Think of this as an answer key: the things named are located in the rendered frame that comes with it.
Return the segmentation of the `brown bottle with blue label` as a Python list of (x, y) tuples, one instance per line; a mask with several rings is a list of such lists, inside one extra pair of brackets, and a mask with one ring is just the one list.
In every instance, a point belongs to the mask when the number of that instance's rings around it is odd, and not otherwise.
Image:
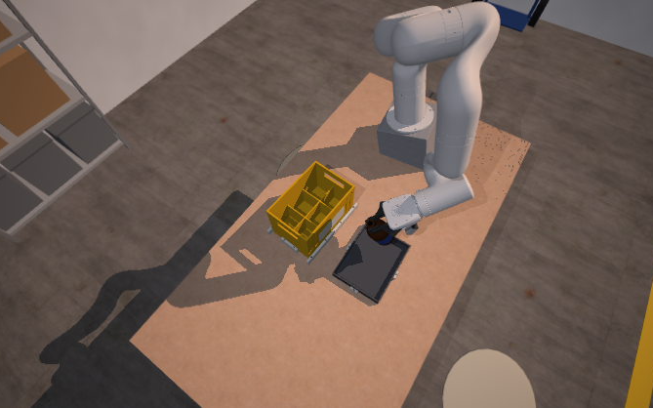
[(379, 232), (374, 233), (374, 234), (370, 233), (368, 231), (368, 228), (371, 228), (371, 227), (376, 226), (376, 225), (382, 225), (382, 224), (385, 224), (385, 223), (386, 222), (381, 220), (381, 219), (379, 219), (377, 222), (369, 220), (367, 222), (367, 228), (366, 228), (367, 234), (369, 235), (369, 237), (372, 238), (377, 243), (379, 243), (380, 245), (384, 245), (384, 246), (390, 244), (393, 241), (394, 237), (390, 236), (385, 231), (379, 231)]

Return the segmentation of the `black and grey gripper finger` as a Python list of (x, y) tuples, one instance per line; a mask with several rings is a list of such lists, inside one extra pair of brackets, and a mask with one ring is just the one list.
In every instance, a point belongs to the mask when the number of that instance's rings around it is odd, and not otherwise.
[(372, 217), (368, 218), (367, 220), (365, 220), (365, 223), (366, 223), (366, 224), (367, 224), (367, 222), (368, 222), (369, 220), (372, 220), (372, 221), (374, 221), (374, 222), (377, 222), (380, 218), (385, 217), (385, 213), (384, 213), (383, 206), (382, 206), (382, 205), (383, 205), (383, 202), (385, 202), (385, 201), (381, 201), (381, 202), (380, 202), (380, 206), (379, 206), (380, 208), (378, 209), (378, 212), (377, 212), (374, 216), (372, 216)]
[(385, 223), (385, 224), (382, 224), (382, 225), (376, 225), (376, 226), (373, 226), (371, 228), (368, 228), (368, 231), (370, 233), (374, 234), (374, 233), (377, 233), (377, 232), (382, 230), (382, 231), (387, 232), (390, 236), (394, 237), (401, 229), (391, 231), (390, 227), (388, 226), (388, 223)]

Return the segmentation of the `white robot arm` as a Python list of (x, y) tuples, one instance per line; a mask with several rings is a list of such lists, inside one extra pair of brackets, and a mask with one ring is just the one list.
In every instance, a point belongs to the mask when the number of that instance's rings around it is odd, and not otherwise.
[(424, 159), (428, 187), (414, 193), (425, 218), (474, 197), (464, 171), (482, 105), (479, 72), (499, 29), (499, 13), (486, 2), (444, 10), (426, 6), (385, 17), (375, 26), (377, 51), (396, 60), (392, 67), (395, 113), (393, 106), (387, 123), (398, 133), (417, 133), (431, 124), (433, 110), (427, 103), (424, 114), (427, 64), (455, 57), (436, 91), (434, 150)]

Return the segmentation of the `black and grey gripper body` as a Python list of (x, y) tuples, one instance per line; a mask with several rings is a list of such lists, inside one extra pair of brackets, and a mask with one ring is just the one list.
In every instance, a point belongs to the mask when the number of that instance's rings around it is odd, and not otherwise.
[(423, 217), (416, 205), (414, 195), (411, 193), (391, 198), (383, 202), (382, 206), (388, 226), (392, 230), (401, 228), (404, 230), (419, 222)]

